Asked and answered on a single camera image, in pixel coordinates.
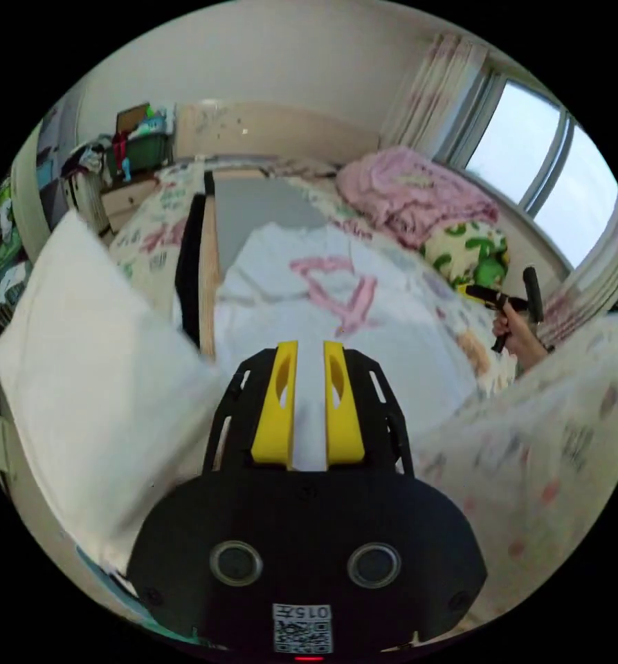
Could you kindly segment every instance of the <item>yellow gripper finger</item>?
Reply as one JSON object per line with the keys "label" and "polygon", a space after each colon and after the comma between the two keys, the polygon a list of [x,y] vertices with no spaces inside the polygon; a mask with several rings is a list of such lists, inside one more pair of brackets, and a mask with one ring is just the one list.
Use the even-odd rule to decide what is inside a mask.
{"label": "yellow gripper finger", "polygon": [[[364,442],[343,345],[326,341],[324,356],[327,466],[361,463],[364,460]],[[338,394],[337,405],[334,404],[334,389]]]}
{"label": "yellow gripper finger", "polygon": [[[297,346],[296,341],[284,341],[277,346],[272,375],[251,448],[255,463],[284,465],[288,470],[293,462]],[[282,404],[284,390],[286,399]]]}

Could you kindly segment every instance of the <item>human hand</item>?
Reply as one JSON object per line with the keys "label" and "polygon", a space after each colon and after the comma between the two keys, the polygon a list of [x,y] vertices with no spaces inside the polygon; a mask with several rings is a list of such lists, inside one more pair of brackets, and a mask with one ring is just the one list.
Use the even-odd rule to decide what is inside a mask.
{"label": "human hand", "polygon": [[532,333],[528,323],[506,302],[502,311],[496,313],[493,321],[493,334],[499,337],[509,335],[505,348],[510,355],[517,357],[524,371],[529,371],[548,355],[548,351]]}

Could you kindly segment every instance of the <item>window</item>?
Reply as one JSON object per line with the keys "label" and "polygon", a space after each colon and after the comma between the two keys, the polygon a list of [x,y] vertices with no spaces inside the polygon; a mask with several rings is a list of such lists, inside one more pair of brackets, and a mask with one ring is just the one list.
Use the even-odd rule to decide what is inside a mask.
{"label": "window", "polygon": [[501,74],[482,81],[445,161],[530,216],[573,268],[618,196],[606,161],[567,109]]}

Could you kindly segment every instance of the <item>gray cloth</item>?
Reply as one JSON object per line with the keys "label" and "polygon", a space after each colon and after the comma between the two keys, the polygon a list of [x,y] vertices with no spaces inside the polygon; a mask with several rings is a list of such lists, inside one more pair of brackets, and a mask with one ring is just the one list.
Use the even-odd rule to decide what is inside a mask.
{"label": "gray cloth", "polygon": [[214,184],[221,274],[235,262],[252,231],[268,223],[322,228],[327,220],[301,193],[280,179],[234,178]]}

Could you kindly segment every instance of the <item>pink heart print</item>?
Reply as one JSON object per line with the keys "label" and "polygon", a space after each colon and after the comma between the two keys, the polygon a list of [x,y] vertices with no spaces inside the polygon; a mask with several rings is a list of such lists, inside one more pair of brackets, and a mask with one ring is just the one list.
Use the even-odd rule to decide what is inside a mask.
{"label": "pink heart print", "polygon": [[314,271],[330,274],[344,270],[355,276],[352,261],[345,256],[307,257],[292,261],[290,269],[299,274],[309,284],[309,299],[341,320],[341,325],[334,335],[341,337],[357,332],[361,327],[373,327],[376,322],[367,320],[373,304],[378,279],[373,276],[360,276],[347,303],[339,302],[329,296],[327,291],[311,276]]}

